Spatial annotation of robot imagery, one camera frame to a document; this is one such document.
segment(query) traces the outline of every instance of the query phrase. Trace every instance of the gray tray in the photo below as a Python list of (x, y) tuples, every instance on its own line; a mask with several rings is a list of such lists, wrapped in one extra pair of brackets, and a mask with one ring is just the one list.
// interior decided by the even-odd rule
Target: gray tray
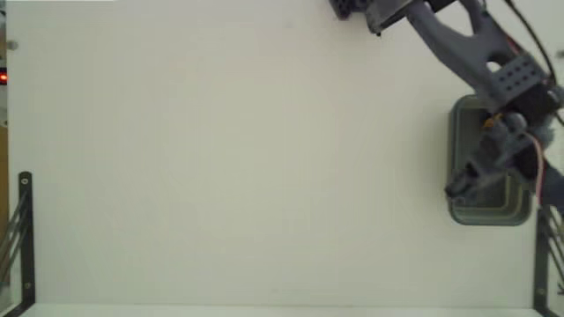
[[(461, 98), (450, 114), (449, 177), (464, 167), (479, 143), (488, 113), (475, 96)], [(462, 225), (520, 225), (531, 214), (531, 194), (510, 175), (464, 203), (449, 203), (452, 217)]]

